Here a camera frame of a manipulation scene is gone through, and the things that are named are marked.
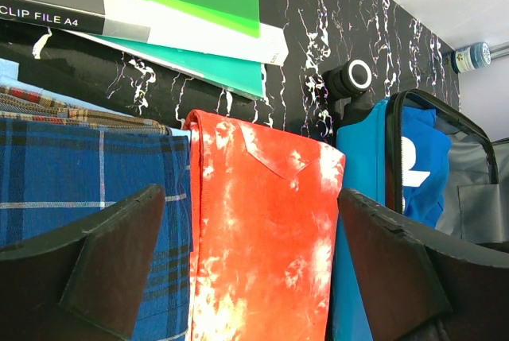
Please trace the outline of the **orange tie-dye shirt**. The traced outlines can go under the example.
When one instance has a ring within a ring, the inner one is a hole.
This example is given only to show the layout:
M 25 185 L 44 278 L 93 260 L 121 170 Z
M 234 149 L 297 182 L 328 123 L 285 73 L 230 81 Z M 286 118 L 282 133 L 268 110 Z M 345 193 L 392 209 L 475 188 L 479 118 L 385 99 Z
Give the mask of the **orange tie-dye shirt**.
M 345 156 L 192 111 L 191 340 L 322 340 Z

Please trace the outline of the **blue plaid shirt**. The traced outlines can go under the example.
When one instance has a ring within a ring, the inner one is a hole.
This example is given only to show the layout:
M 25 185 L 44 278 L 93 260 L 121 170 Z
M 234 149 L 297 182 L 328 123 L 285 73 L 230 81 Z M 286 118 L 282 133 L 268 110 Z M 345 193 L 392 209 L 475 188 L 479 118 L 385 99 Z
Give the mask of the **blue plaid shirt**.
M 184 339 L 192 252 L 190 139 L 187 130 L 124 134 L 3 118 L 2 245 L 82 219 L 150 184 L 161 185 L 165 212 L 134 339 Z

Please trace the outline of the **blue capped bottle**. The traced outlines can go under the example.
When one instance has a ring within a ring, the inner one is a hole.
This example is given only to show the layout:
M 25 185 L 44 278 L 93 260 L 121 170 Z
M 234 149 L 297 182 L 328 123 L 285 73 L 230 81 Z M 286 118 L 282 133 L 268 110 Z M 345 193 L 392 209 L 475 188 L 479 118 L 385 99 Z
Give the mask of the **blue capped bottle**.
M 460 48 L 451 54 L 451 65 L 456 74 L 487 67 L 491 61 L 491 51 L 485 42 Z

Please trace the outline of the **light blue shirt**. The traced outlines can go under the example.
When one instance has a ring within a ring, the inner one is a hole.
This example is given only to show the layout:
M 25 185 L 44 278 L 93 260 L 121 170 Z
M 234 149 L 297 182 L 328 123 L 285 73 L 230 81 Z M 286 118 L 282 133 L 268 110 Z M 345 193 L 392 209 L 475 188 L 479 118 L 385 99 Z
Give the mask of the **light blue shirt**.
M 16 62 L 13 62 L 11 60 L 1 60 L 1 86 L 6 85 L 8 87 L 17 87 L 21 88 L 27 91 L 37 92 L 41 93 L 44 96 L 52 97 L 55 99 L 58 99 L 60 101 L 63 101 L 65 103 L 69 103 L 78 107 L 84 107 L 84 108 L 90 108 L 94 110 L 101 110 L 108 113 L 116 113 L 120 114 L 119 112 L 115 112 L 112 110 L 108 110 L 107 108 L 99 107 L 94 104 L 86 103 L 82 100 L 74 99 L 66 95 L 60 95 L 56 92 L 47 91 L 43 88 L 33 86 L 31 84 L 23 83 L 18 80 L 18 71 L 19 71 L 19 64 Z M 171 136 L 183 136 L 186 138 L 191 138 L 191 132 L 189 130 L 179 130 L 179 129 L 171 129 Z

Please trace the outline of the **aluminium frame rail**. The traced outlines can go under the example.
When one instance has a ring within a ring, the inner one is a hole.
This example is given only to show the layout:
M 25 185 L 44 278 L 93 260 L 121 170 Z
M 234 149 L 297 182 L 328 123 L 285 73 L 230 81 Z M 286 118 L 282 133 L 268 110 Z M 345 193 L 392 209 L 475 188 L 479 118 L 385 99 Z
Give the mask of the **aluminium frame rail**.
M 509 42 L 490 47 L 490 53 L 493 60 L 509 56 Z

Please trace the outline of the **teal folder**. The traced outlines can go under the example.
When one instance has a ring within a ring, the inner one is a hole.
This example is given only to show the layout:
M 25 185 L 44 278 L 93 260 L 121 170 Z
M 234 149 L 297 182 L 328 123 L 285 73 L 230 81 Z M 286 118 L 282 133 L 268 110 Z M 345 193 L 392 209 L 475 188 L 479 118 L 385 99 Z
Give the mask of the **teal folder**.
M 264 96 L 263 65 L 257 62 L 95 34 L 75 31 L 71 34 L 193 76 L 247 99 L 257 100 Z

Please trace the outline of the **white clip file folder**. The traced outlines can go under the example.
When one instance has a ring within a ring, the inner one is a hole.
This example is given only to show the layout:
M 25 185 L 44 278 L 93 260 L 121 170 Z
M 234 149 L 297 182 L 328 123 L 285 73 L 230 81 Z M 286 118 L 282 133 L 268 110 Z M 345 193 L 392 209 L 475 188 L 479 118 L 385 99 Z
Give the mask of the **white clip file folder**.
M 264 64 L 282 65 L 289 54 L 280 27 L 249 30 L 234 17 L 178 0 L 1 0 L 1 17 Z

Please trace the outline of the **blue suitcase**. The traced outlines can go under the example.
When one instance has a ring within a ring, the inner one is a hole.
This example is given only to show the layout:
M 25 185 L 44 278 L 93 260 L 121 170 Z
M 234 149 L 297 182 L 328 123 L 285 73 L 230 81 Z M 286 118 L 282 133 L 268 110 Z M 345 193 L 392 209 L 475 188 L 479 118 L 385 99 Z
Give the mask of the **blue suitcase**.
M 450 138 L 452 147 L 444 211 L 437 225 L 430 228 L 475 244 L 508 244 L 507 139 L 490 140 L 472 120 L 419 89 L 400 91 L 372 102 L 367 93 L 371 82 L 371 69 L 360 59 L 349 60 L 325 74 L 332 99 L 347 102 L 336 129 L 336 147 L 346 157 L 344 189 L 356 190 L 405 216 L 402 110 L 404 107 L 434 109 L 436 128 Z M 508 337 L 374 337 L 341 217 L 331 294 L 326 333 L 329 340 L 505 340 Z

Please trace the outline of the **blue shirt white letters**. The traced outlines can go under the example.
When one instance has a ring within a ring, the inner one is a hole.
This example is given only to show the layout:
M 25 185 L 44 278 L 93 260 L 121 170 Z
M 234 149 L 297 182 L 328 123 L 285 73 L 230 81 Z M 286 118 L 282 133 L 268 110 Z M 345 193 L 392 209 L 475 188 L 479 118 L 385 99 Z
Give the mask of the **blue shirt white letters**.
M 403 214 L 428 227 L 435 227 L 444 211 L 452 147 L 436 124 L 434 109 L 402 110 Z

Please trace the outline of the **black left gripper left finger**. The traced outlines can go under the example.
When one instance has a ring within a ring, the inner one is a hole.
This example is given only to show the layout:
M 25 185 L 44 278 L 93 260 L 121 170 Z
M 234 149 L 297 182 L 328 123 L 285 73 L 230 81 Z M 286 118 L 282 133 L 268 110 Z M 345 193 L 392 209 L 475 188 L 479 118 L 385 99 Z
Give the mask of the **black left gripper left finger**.
M 130 339 L 164 210 L 164 189 L 151 184 L 3 247 L 2 339 Z

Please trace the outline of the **brown plaid shirt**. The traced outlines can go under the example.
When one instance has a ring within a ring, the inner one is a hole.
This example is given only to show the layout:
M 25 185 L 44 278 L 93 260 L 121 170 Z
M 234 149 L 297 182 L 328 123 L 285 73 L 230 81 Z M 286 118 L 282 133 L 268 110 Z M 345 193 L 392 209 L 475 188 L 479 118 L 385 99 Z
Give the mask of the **brown plaid shirt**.
M 171 129 L 151 119 L 78 107 L 41 93 L 1 86 L 1 117 L 28 122 L 86 127 L 119 134 L 170 135 Z

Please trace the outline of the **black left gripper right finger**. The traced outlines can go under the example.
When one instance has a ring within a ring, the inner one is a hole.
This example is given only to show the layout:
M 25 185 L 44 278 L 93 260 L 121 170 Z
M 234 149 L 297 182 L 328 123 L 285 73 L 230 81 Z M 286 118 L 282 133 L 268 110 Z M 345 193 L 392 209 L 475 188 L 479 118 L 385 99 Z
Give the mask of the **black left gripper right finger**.
M 506 337 L 508 244 L 441 233 L 352 189 L 341 223 L 374 337 Z

